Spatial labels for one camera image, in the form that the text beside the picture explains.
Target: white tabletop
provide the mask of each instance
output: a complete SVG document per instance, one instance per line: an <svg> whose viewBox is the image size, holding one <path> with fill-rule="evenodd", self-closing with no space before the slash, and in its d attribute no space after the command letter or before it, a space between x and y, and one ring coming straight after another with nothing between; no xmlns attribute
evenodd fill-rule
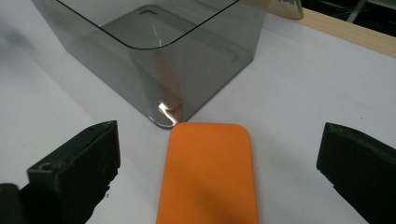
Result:
<svg viewBox="0 0 396 224"><path fill-rule="evenodd" d="M396 59L267 15L256 58L191 119L250 132L260 223L366 223L316 168L325 122L396 147ZM0 183L86 127L119 123L121 168L88 223L153 224L169 131L65 51L29 0L0 1Z"/></svg>

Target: transparent plastic container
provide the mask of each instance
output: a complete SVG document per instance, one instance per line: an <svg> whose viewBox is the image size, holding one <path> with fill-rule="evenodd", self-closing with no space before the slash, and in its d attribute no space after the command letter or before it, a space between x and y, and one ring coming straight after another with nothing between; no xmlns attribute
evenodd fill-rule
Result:
<svg viewBox="0 0 396 224"><path fill-rule="evenodd" d="M248 0L33 0L64 47L163 128L252 60L265 11Z"/></svg>

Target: orange rounded rectangle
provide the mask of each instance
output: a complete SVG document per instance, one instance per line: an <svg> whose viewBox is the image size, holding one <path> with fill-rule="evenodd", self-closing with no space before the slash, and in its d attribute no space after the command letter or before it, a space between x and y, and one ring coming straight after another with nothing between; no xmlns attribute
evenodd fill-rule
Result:
<svg viewBox="0 0 396 224"><path fill-rule="evenodd" d="M181 123L172 130L156 223L258 223L245 128Z"/></svg>

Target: orange block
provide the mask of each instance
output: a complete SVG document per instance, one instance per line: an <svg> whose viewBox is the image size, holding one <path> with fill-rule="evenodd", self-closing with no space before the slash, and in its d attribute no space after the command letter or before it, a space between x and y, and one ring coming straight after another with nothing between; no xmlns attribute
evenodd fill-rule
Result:
<svg viewBox="0 0 396 224"><path fill-rule="evenodd" d="M181 123L171 132L157 224L257 224L248 132Z"/></svg>

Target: black object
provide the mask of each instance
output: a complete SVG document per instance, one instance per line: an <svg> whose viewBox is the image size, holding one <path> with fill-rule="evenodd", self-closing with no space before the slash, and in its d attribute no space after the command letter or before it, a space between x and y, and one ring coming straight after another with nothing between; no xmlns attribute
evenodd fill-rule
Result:
<svg viewBox="0 0 396 224"><path fill-rule="evenodd" d="M396 150L373 137L326 123L318 169L369 223L396 223Z"/></svg>
<svg viewBox="0 0 396 224"><path fill-rule="evenodd" d="M118 168L117 122L93 125L29 168L22 190L0 185L0 223L85 223Z"/></svg>

